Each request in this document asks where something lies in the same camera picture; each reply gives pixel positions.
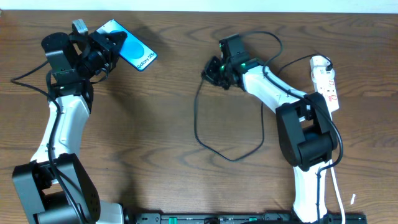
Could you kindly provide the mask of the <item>blue Galaxy S25+ smartphone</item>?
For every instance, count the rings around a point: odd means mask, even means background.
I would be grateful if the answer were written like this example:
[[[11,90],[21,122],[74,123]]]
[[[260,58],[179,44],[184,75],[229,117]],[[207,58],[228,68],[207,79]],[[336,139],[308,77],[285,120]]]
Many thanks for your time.
[[[157,54],[151,48],[114,19],[109,20],[96,31],[100,34],[125,32],[127,37],[119,54],[140,72],[143,72],[157,58]]]

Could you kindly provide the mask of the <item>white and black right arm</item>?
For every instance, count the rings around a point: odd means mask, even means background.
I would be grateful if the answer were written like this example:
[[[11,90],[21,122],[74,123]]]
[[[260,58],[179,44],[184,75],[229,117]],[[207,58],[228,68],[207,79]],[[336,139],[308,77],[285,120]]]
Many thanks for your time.
[[[227,90],[236,85],[254,95],[272,110],[277,119],[279,145],[294,168],[295,201],[293,210],[301,222],[319,222],[326,214],[325,173],[333,170],[341,158],[332,152],[343,149],[343,141],[322,92],[318,74],[312,72],[315,92],[308,95],[274,75],[258,58],[213,57],[201,73],[202,80]]]

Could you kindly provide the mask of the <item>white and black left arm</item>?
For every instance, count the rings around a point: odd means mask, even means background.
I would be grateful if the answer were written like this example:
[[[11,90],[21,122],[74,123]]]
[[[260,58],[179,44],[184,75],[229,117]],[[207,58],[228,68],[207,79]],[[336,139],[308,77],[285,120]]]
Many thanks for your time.
[[[102,201],[80,162],[80,144],[93,104],[93,77],[108,78],[126,40],[123,31],[74,31],[41,43],[51,69],[45,79],[50,116],[29,163],[12,181],[29,223],[125,223],[123,206]]]

